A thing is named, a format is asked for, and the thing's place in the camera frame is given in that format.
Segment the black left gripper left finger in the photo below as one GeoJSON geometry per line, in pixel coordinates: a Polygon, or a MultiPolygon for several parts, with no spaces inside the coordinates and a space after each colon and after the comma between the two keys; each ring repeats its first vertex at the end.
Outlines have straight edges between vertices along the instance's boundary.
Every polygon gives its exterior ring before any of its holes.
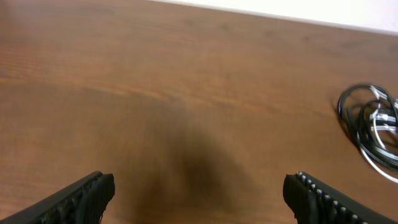
{"type": "Polygon", "coordinates": [[[115,195],[113,174],[93,172],[1,220],[2,224],[100,224],[115,195]]]}

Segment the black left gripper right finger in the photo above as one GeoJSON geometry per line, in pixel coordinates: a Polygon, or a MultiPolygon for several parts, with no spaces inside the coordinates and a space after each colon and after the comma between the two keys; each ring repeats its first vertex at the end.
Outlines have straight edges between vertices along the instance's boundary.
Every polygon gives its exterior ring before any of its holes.
{"type": "Polygon", "coordinates": [[[397,224],[306,172],[285,176],[283,198],[298,224],[397,224]]]}

